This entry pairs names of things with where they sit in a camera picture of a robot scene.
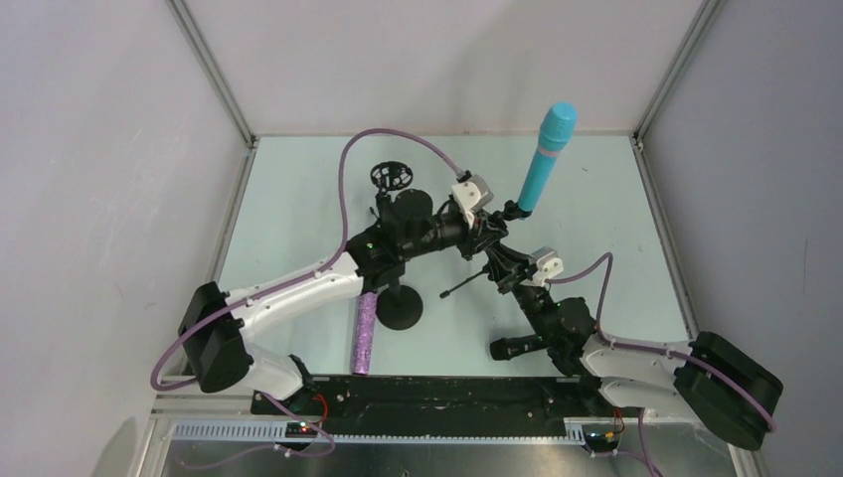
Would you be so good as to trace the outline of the clip tripod mic stand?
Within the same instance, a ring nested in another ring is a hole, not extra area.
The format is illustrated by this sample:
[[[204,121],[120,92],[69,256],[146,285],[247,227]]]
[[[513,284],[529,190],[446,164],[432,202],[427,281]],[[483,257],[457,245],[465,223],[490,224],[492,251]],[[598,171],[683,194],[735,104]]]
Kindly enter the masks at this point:
[[[535,294],[532,289],[536,286],[524,285],[523,282],[531,278],[538,270],[537,259],[502,242],[508,236],[508,222],[526,219],[529,216],[528,212],[521,210],[512,200],[507,201],[501,211],[492,214],[481,211],[477,229],[472,230],[468,239],[457,245],[457,249],[466,260],[484,252],[488,261],[479,272],[441,292],[439,298],[448,297],[482,274],[486,274],[488,279],[496,284],[497,291],[501,295],[512,294],[519,303],[525,296],[532,297]]]

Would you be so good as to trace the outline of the black microphone orange tip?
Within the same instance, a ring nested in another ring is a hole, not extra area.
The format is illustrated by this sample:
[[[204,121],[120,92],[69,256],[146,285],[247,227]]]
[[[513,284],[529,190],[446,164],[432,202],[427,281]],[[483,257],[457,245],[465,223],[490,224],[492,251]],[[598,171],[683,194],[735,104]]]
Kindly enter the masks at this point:
[[[510,361],[528,353],[547,350],[557,344],[556,339],[538,334],[500,338],[489,344],[489,353],[494,361]]]

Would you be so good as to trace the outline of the round base mic stand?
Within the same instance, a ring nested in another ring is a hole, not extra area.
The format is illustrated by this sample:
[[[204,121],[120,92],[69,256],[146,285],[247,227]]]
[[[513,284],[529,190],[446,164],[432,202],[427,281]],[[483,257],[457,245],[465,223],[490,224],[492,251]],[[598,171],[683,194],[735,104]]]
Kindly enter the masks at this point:
[[[409,330],[419,323],[422,314],[422,298],[410,286],[404,284],[390,286],[378,295],[377,318],[390,330]]]

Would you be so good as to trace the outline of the light blue microphone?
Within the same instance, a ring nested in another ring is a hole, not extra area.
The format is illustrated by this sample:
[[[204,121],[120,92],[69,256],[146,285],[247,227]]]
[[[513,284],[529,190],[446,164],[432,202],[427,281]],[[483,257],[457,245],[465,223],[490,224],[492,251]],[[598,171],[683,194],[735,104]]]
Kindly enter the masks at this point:
[[[516,202],[524,213],[532,214],[536,209],[561,151],[574,135],[577,120],[576,108],[567,102],[553,104],[545,114],[539,127],[537,146]]]

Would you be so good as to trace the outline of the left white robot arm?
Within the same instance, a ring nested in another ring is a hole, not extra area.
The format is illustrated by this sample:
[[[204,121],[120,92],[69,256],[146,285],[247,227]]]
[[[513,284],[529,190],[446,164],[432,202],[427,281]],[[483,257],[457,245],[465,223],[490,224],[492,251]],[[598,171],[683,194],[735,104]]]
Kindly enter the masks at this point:
[[[242,384],[290,398],[303,388],[306,369],[293,355],[259,346],[262,333],[331,302],[396,285],[412,258],[455,247],[469,259],[508,234],[502,212],[467,218],[454,197],[436,209],[416,189],[379,193],[376,207],[375,222],[342,245],[335,261],[239,291],[223,291],[215,281],[194,291],[178,335],[202,392]]]

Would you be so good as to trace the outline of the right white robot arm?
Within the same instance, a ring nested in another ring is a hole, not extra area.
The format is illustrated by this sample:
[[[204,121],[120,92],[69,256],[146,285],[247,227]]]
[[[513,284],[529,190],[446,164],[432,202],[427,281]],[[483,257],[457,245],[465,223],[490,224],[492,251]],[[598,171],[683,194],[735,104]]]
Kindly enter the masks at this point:
[[[619,338],[583,298],[552,298],[562,270],[553,250],[528,255],[497,242],[485,253],[489,280],[516,299],[533,329],[492,342],[493,360],[544,351],[563,375],[579,378],[590,404],[693,419],[741,449],[760,449],[776,431],[781,380],[726,338],[706,331],[673,342]]]

